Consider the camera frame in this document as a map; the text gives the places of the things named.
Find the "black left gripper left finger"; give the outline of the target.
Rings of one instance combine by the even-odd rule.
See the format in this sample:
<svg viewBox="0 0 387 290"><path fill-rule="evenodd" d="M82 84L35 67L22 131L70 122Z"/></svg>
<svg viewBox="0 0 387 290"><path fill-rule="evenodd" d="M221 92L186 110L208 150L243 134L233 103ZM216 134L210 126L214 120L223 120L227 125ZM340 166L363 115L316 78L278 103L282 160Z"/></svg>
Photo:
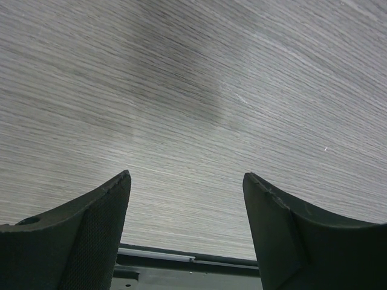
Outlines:
<svg viewBox="0 0 387 290"><path fill-rule="evenodd" d="M131 176L124 170L54 209L1 225L1 289L109 289Z"/></svg>

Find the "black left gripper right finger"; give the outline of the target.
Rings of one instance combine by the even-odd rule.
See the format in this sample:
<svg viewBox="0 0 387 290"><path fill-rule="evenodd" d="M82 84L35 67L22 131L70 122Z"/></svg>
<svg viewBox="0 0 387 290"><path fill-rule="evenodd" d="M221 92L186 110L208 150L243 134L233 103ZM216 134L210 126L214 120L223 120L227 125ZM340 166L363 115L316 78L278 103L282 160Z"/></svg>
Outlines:
<svg viewBox="0 0 387 290"><path fill-rule="evenodd" d="M242 187L264 289L386 288L386 225L324 210L255 173Z"/></svg>

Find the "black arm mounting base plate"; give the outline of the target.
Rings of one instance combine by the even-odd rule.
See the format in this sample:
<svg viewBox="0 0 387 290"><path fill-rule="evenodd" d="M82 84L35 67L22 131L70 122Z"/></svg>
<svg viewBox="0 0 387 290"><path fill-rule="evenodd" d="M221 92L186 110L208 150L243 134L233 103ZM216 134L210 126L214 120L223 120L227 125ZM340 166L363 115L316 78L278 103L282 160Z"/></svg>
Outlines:
<svg viewBox="0 0 387 290"><path fill-rule="evenodd" d="M259 290L255 260L121 244L111 289Z"/></svg>

